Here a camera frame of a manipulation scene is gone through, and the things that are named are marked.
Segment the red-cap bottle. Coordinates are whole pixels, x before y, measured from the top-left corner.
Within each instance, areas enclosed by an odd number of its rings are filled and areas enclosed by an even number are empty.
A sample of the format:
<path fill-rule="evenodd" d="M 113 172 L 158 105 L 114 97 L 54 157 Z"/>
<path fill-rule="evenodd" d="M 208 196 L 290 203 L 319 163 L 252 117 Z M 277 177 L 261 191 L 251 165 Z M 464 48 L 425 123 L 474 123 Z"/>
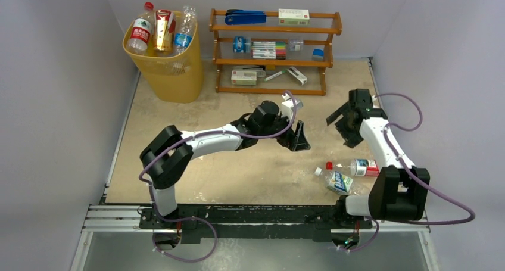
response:
<path fill-rule="evenodd" d="M 379 167 L 376 161 L 365 158 L 352 158 L 343 163 L 328 161 L 326 169 L 351 177 L 377 177 L 379 175 Z"/>

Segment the small white-cap bottle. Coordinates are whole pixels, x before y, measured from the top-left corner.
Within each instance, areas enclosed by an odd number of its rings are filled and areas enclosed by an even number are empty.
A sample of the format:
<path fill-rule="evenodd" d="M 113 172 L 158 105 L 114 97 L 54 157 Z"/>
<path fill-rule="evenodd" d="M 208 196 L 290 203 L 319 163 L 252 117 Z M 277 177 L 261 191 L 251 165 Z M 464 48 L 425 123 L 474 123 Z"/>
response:
<path fill-rule="evenodd" d="M 323 181 L 323 184 L 330 191 L 340 195 L 350 195 L 354 179 L 340 172 L 333 170 L 323 170 L 317 167 L 314 174 Z"/>

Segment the blue label clear bottle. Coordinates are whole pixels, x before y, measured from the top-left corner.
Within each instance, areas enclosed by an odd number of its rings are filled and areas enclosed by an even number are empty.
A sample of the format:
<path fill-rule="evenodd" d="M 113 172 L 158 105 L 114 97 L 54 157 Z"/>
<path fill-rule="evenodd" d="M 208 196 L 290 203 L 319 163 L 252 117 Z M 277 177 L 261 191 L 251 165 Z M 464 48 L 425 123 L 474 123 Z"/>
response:
<path fill-rule="evenodd" d="M 191 43 L 197 28 L 197 12 L 194 7 L 184 6 L 182 21 L 174 37 L 174 53 L 180 55 Z"/>

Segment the brown tea red bottle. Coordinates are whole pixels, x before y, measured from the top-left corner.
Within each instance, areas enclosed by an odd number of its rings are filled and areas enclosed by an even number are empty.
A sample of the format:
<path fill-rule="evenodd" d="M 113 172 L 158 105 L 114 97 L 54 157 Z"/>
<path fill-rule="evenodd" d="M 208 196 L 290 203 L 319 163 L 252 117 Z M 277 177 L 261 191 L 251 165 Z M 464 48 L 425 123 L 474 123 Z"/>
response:
<path fill-rule="evenodd" d="M 155 12 L 155 30 L 152 40 L 157 54 L 165 56 L 172 53 L 176 19 L 172 11 L 157 10 Z"/>

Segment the clear white-cap bottle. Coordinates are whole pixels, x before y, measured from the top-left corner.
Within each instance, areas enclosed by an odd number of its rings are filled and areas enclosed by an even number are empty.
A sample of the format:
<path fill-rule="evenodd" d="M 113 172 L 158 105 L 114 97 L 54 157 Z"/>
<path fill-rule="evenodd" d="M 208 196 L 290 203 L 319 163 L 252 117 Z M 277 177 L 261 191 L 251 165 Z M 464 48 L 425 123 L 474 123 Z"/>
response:
<path fill-rule="evenodd" d="M 169 65 L 169 69 L 170 69 L 171 75 L 174 75 L 174 76 L 183 75 L 191 69 L 191 61 L 187 58 L 173 61 Z"/>

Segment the red white label bottle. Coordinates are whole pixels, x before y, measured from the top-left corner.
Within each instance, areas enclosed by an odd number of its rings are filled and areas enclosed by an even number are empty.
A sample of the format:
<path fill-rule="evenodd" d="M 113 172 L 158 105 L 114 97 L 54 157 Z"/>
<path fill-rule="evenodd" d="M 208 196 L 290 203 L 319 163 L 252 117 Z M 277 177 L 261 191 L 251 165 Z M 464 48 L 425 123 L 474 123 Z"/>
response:
<path fill-rule="evenodd" d="M 127 50 L 136 55 L 147 55 L 148 45 L 154 30 L 154 5 L 144 4 L 144 10 L 133 21 L 133 26 L 127 40 Z"/>

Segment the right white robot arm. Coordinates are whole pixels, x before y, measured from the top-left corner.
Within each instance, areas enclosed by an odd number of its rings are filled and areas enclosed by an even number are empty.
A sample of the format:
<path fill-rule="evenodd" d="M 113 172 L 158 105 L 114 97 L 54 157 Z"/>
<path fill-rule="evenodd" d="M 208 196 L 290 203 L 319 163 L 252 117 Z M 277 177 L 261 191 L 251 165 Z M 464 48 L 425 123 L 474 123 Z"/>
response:
<path fill-rule="evenodd" d="M 416 167 L 397 147 L 388 116 L 383 109 L 374 107 L 370 91 L 350 90 L 348 101 L 328 116 L 326 122 L 335 125 L 349 148 L 366 141 L 379 170 L 368 194 L 341 197 L 339 204 L 343 206 L 334 212 L 336 223 L 347 228 L 358 216 L 393 222 L 420 220 L 425 210 L 429 172 Z"/>

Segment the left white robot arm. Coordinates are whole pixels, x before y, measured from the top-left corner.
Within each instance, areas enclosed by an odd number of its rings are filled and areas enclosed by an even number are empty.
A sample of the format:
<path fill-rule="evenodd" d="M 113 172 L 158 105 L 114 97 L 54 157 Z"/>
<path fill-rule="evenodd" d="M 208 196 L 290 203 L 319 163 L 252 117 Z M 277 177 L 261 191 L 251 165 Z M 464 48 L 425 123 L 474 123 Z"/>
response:
<path fill-rule="evenodd" d="M 181 179 L 193 159 L 223 151 L 240 151 L 261 139 L 275 139 L 290 151 L 311 148 L 304 135 L 304 123 L 295 120 L 303 107 L 299 99 L 288 98 L 277 105 L 263 101 L 252 113 L 222 127 L 197 132 L 180 131 L 176 126 L 165 127 L 141 152 L 139 158 L 154 203 L 154 220 L 164 229 L 177 223 L 175 184 Z"/>

